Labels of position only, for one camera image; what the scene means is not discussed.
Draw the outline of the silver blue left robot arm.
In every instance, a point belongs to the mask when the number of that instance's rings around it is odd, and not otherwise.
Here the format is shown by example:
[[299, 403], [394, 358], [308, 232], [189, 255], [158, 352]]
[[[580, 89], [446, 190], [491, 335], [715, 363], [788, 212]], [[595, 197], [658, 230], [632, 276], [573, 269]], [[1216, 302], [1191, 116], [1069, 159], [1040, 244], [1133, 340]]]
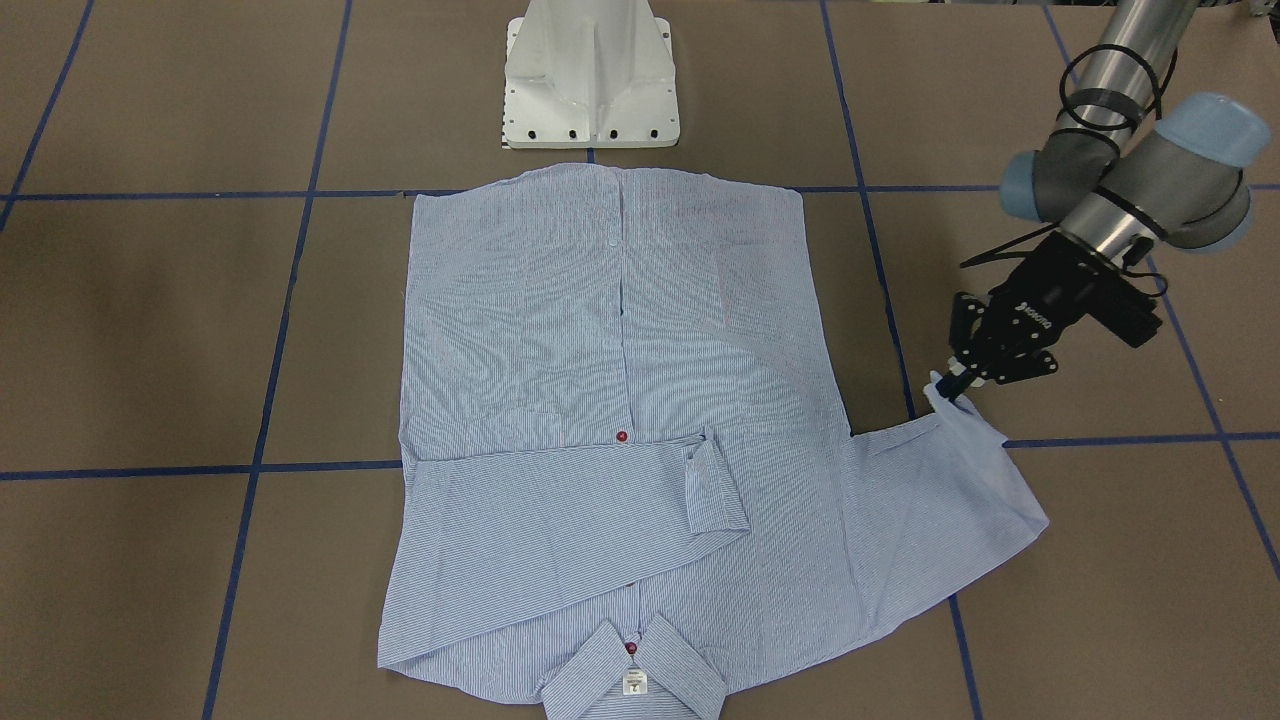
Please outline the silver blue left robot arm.
[[1268, 126], [1221, 94], [1166, 101], [1196, 9], [1120, 1], [1100, 41], [1068, 63], [1052, 132], [1009, 163], [998, 188], [1004, 211], [1036, 229], [966, 260], [1015, 266], [984, 293], [955, 296], [952, 355], [934, 397], [1053, 374], [1051, 348], [1085, 318], [1140, 347], [1161, 327], [1167, 290], [1137, 287], [1153, 247], [1212, 252], [1245, 234], [1245, 170], [1268, 146]]

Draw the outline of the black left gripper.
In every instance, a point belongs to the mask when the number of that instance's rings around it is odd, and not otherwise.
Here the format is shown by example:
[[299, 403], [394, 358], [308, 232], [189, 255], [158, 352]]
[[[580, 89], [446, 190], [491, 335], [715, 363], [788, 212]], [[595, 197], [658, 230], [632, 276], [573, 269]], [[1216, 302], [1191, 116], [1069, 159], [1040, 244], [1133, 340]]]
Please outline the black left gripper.
[[1030, 251], [1015, 252], [1006, 243], [968, 264], [997, 259], [1018, 260], [1002, 283], [982, 296], [954, 296], [948, 324], [954, 363], [936, 382], [936, 392], [947, 401], [986, 382], [1007, 384], [1055, 373], [1050, 347], [1088, 315], [1083, 301], [1092, 284], [1108, 275], [1124, 279], [1110, 260], [1061, 231], [1047, 231]]

